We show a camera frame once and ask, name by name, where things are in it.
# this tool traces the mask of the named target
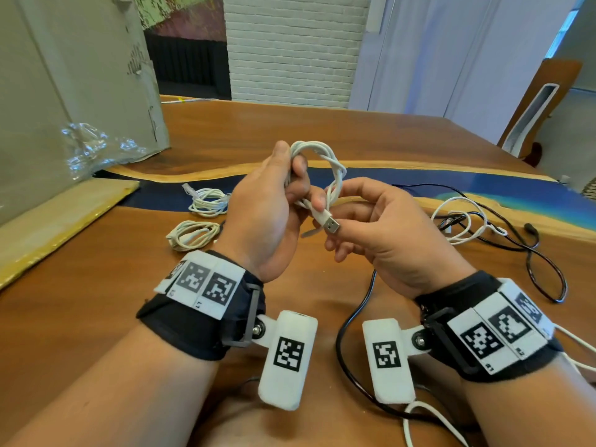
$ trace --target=white plastic device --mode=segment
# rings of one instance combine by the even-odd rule
[[[253,342],[269,348],[259,383],[259,397],[269,405],[294,411],[300,406],[317,319],[291,310],[282,310],[277,320],[266,315],[258,318],[265,332]]]
[[[416,399],[412,374],[408,364],[408,352],[425,353],[412,345],[413,332],[402,331],[394,318],[368,320],[362,323],[364,342],[367,347],[368,366],[371,371],[375,398],[381,403],[404,404]]]

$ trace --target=clear packing tape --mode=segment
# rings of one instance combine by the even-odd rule
[[[109,136],[86,123],[0,133],[0,226],[94,172],[141,161],[163,149],[156,142],[146,147]]]

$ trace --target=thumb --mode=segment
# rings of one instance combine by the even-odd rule
[[[334,234],[336,238],[372,251],[378,249],[379,236],[374,223],[363,223],[353,219],[340,219],[338,222],[340,227]]]
[[[285,141],[275,143],[271,157],[266,161],[262,176],[284,183],[290,171],[290,146]]]

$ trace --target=tabletop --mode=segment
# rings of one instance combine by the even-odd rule
[[[237,102],[189,102],[163,105],[163,109],[172,149],[127,165],[124,175],[143,174],[143,179],[158,185],[160,177],[155,175],[215,169],[215,176],[234,179],[236,166],[263,160],[278,139],[316,139],[330,144],[340,161],[357,162],[354,169],[366,168],[368,161],[373,175],[382,171],[378,162],[384,161],[390,168],[408,169],[406,162],[416,163],[414,167],[424,172],[473,167],[479,174],[526,174],[528,182],[547,181],[533,168],[445,119]],[[332,179],[327,170],[320,171],[328,173],[320,178]],[[159,188],[149,199],[167,193]],[[0,443],[135,326],[136,310],[180,259],[165,235],[194,215],[143,204],[116,206],[0,293]],[[594,242],[542,235],[540,250],[569,281],[570,294],[563,305],[548,303],[534,290],[524,268],[525,255],[480,242],[458,248],[475,267],[513,278],[556,323],[596,343],[592,322],[596,301],[591,292]],[[538,279],[556,293],[554,274],[539,260],[535,262]],[[322,235],[300,240],[290,267],[265,287],[267,315],[275,318],[288,309],[319,321],[300,408],[288,413],[261,404],[250,384],[195,430],[190,445],[405,445],[401,421],[379,413],[355,391],[334,353],[337,330],[362,300],[371,272],[362,257],[335,263],[323,248]],[[368,389],[372,387],[361,323],[387,317],[407,325],[415,322],[416,312],[379,279],[343,345],[349,367]],[[580,347],[561,340],[571,357],[596,365]],[[226,389],[258,375],[265,356],[266,350],[257,345],[232,350],[221,364],[205,406]],[[424,392],[420,397],[433,401]],[[412,433],[415,445],[458,445],[444,429],[427,424],[412,423]]]

